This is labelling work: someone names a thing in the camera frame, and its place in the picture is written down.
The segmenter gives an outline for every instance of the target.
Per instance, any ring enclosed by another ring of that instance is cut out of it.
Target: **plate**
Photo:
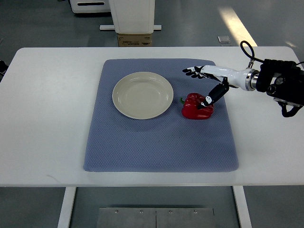
[[[112,99],[122,114],[146,120],[159,116],[169,108],[173,89],[164,77],[156,73],[136,72],[115,85]]]

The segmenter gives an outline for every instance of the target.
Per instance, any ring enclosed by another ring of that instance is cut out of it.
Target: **black cable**
[[[304,63],[304,61],[303,61],[303,62],[299,62],[299,63],[297,63],[297,64],[296,64],[296,66],[297,66],[297,65],[300,65],[300,64],[302,64],[302,63]]]
[[[247,44],[248,47],[250,48],[250,50],[251,50],[251,55],[249,55],[249,54],[246,52],[246,50],[244,49],[244,46],[243,46],[244,43]],[[261,60],[261,59],[255,57],[255,52],[254,52],[252,46],[251,46],[247,41],[243,40],[243,41],[240,43],[240,46],[241,46],[242,51],[244,52],[244,54],[245,54],[247,57],[249,57],[250,59],[252,59],[252,60],[254,60],[254,61],[257,61],[257,62],[260,62],[260,63],[264,63],[263,60]]]

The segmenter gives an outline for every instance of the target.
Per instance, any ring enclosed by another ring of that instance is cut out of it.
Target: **white table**
[[[298,62],[287,47],[254,49],[260,59]],[[240,88],[225,95],[239,160],[236,171],[84,171],[103,64],[118,58],[198,58],[236,70],[249,62],[239,47],[23,48],[0,83],[0,186],[64,186],[73,195],[79,186],[304,184],[304,110],[283,118],[271,97]],[[242,188],[235,189],[242,195]]]

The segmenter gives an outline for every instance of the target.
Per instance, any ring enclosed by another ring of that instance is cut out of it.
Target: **gray mat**
[[[113,59],[105,62],[89,131],[86,171],[228,172],[238,168],[225,100],[214,105],[207,120],[181,115],[179,98],[189,93],[207,95],[218,82],[193,79],[182,70],[214,65],[199,59]],[[134,120],[121,114],[112,102],[112,91],[124,76],[149,71],[172,85],[171,106],[160,116]]]

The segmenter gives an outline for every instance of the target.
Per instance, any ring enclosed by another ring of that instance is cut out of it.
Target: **metal plate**
[[[212,208],[157,209],[157,228],[215,228]]]
[[[97,228],[215,228],[212,208],[100,208]]]
[[[155,228],[154,208],[99,208],[97,228]]]

